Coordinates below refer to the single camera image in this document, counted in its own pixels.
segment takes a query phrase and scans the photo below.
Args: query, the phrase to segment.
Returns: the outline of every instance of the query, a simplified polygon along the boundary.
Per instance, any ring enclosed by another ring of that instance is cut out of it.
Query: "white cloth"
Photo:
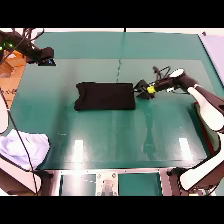
[[[48,137],[44,134],[29,134],[21,131],[19,133],[35,169],[43,162],[50,148]],[[0,154],[23,169],[31,169],[27,153],[14,129],[10,131],[7,137],[0,136]]]

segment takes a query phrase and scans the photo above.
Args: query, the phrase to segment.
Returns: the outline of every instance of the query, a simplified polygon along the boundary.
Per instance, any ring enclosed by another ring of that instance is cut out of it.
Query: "table surface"
[[[55,50],[57,66],[27,65],[11,112],[19,130],[45,133],[50,139],[50,151],[39,169],[192,166],[206,157],[189,96],[158,93],[152,101],[137,99],[135,111],[74,110],[75,85],[115,82],[119,58],[119,82],[150,82],[153,65],[171,65],[172,70],[185,68],[223,97],[222,84],[197,35],[46,33],[36,44]],[[180,139],[188,142],[190,158]]]

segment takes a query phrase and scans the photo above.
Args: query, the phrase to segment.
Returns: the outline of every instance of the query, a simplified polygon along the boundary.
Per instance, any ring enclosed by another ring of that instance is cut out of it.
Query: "yellow marker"
[[[149,93],[155,93],[155,92],[156,92],[154,86],[149,86],[149,87],[147,88],[147,90],[148,90]]]

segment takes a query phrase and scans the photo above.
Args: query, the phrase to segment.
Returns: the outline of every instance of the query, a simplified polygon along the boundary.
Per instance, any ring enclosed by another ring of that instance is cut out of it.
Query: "black cloth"
[[[82,82],[76,85],[79,98],[75,110],[134,110],[132,83]]]

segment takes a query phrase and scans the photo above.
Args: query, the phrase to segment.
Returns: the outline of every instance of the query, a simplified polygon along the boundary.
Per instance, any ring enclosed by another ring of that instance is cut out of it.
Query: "metal bracket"
[[[118,196],[118,173],[96,174],[96,196]]]

